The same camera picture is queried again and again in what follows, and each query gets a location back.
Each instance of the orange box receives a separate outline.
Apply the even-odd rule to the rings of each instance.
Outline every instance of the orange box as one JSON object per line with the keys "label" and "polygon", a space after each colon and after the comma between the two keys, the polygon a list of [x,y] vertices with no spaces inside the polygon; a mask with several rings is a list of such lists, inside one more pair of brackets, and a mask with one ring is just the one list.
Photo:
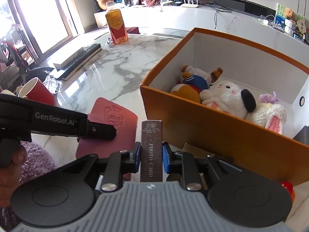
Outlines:
{"label": "orange box", "polygon": [[[222,79],[247,88],[256,101],[275,91],[287,112],[284,135],[170,94],[184,65],[206,72],[221,67]],[[140,90],[147,118],[163,121],[164,141],[232,157],[241,167],[295,186],[309,180],[309,147],[292,140],[309,125],[308,74],[307,66],[269,47],[195,28],[149,72]],[[301,97],[308,98],[302,107]]]}

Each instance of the glass door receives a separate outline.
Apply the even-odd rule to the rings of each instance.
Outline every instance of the glass door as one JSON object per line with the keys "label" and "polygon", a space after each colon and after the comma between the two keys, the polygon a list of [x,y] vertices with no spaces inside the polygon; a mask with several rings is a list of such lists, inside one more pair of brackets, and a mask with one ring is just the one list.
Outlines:
{"label": "glass door", "polygon": [[14,0],[39,62],[73,35],[59,0]]}

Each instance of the purple fuzzy sleeve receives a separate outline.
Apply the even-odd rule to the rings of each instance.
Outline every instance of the purple fuzzy sleeve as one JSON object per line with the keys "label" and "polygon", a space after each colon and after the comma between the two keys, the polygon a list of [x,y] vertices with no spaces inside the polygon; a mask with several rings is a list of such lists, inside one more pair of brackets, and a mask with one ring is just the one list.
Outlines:
{"label": "purple fuzzy sleeve", "polygon": [[[28,153],[28,159],[22,166],[22,175],[20,183],[24,184],[39,176],[58,168],[53,158],[41,146],[30,142],[21,142]],[[2,208],[2,217],[0,217],[0,226],[6,231],[12,230],[18,225],[12,209]]]}

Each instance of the black robotic device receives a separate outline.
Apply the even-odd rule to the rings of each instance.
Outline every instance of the black robotic device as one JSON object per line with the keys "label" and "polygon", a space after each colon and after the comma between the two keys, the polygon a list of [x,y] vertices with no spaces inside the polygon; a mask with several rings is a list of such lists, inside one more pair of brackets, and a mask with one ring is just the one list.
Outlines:
{"label": "black robotic device", "polygon": [[[0,95],[0,106],[2,167],[31,132],[107,140],[116,135],[113,126],[90,122],[86,114],[9,95]],[[165,172],[180,174],[180,185],[123,185],[123,174],[138,172],[139,142],[109,158],[89,154],[15,191],[11,207],[21,224],[13,231],[291,231],[284,221],[292,200],[280,184],[216,155],[196,159],[173,153],[166,142],[162,150]]]}

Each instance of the beverage bottle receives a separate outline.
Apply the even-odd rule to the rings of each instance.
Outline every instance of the beverage bottle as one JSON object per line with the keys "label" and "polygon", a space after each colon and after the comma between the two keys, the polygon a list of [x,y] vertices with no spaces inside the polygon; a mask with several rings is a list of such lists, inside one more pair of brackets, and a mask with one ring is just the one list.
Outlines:
{"label": "beverage bottle", "polygon": [[114,44],[120,44],[128,40],[128,34],[123,23],[120,9],[116,8],[114,1],[106,3],[106,21]]}

